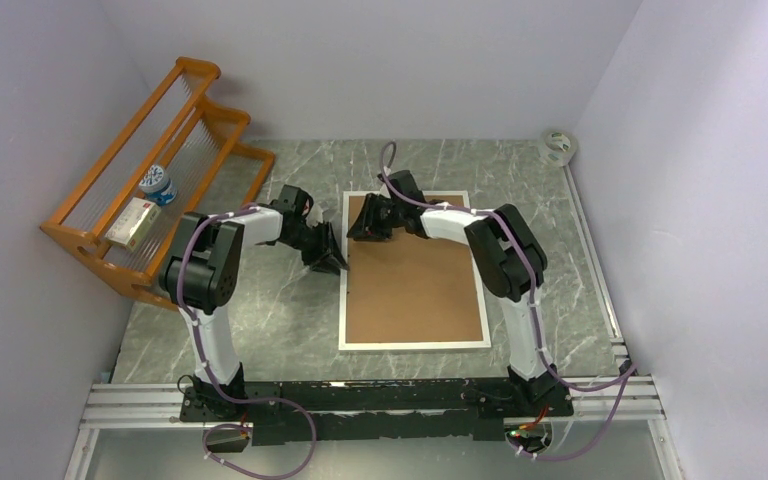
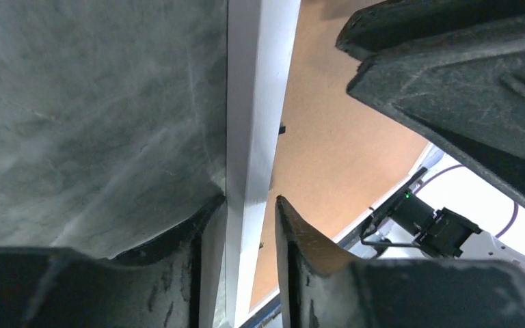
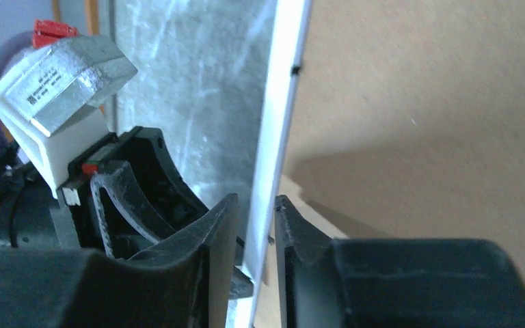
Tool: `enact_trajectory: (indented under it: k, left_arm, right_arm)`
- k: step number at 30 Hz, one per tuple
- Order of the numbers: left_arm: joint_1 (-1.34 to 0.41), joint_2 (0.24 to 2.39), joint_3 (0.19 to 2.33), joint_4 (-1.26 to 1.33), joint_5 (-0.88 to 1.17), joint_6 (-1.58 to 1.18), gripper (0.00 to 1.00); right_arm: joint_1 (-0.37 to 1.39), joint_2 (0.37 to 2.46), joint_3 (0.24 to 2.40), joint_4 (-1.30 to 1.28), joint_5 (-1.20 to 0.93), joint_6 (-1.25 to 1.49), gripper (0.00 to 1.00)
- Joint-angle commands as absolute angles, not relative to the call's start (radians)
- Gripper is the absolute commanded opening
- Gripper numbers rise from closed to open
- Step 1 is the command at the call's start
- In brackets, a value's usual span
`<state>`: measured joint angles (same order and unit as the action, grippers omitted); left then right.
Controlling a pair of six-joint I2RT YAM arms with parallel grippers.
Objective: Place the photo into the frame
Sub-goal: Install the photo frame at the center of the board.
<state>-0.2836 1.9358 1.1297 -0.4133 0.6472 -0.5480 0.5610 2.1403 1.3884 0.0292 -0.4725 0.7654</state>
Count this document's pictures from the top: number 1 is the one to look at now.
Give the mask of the white picture frame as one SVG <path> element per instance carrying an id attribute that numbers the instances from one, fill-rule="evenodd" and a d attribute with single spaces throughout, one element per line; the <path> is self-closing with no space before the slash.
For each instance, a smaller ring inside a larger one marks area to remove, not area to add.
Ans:
<path id="1" fill-rule="evenodd" d="M 350 201 L 354 198 L 363 198 L 368 193 L 377 193 L 374 191 L 345 191 L 343 192 L 342 205 L 343 213 L 341 218 L 341 226 L 348 227 L 350 220 Z M 465 190 L 449 190 L 449 191 L 432 191 L 432 196 L 444 196 L 444 197 L 459 197 L 462 200 L 464 206 L 470 207 L 469 193 Z M 433 342 L 379 342 L 379 343 L 359 343 L 349 342 L 347 340 L 347 306 L 348 306 L 348 271 L 342 271 L 340 275 L 340 303 L 339 303 L 339 327 L 338 327 L 338 349 L 341 352 L 345 351 L 441 351 L 441 350 L 473 350 L 473 349 L 488 349 L 492 346 L 491 334 L 489 331 L 489 323 L 486 313 L 486 301 L 484 296 L 484 290 L 480 275 L 478 273 L 477 266 L 473 261 L 473 273 L 475 278 L 476 298 L 479 313 L 479 324 L 481 327 L 481 340 L 476 341 L 433 341 Z"/>

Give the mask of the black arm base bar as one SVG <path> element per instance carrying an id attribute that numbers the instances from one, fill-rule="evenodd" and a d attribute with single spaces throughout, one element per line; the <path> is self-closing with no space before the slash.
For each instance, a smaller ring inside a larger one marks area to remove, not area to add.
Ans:
<path id="1" fill-rule="evenodd" d="M 184 423 L 247 423 L 256 446 L 288 442 L 440 438 L 499 440 L 516 419 L 568 417 L 574 409 L 560 383 L 530 402 L 510 377 L 245 384 L 234 404 L 194 385 L 183 391 Z"/>

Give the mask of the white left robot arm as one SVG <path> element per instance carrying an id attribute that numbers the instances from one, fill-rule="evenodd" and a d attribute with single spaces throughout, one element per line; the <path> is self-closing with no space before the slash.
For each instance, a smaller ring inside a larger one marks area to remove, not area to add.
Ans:
<path id="1" fill-rule="evenodd" d="M 315 218 L 314 208 L 309 193 L 285 185 L 267 204 L 214 215 L 189 211 L 179 221 L 159 284 L 189 329 L 197 363 L 193 385 L 209 391 L 206 405 L 222 420 L 237 418 L 246 406 L 244 368 L 227 312 L 244 248 L 283 244 L 312 271 L 348 268 L 333 226 Z"/>

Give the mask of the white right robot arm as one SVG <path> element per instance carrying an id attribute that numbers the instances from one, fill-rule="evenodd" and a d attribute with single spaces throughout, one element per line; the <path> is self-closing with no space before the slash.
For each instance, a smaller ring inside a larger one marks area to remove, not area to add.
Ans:
<path id="1" fill-rule="evenodd" d="M 379 179 L 384 191 L 365 196 L 346 237 L 382 242 L 402 228 L 419 238 L 468 246 L 484 287 L 502 307 L 510 349 L 511 405 L 524 415 L 537 413 L 559 385 L 541 323 L 533 315 L 548 258 L 518 208 L 503 204 L 475 210 L 429 201 L 408 170 L 381 174 Z"/>

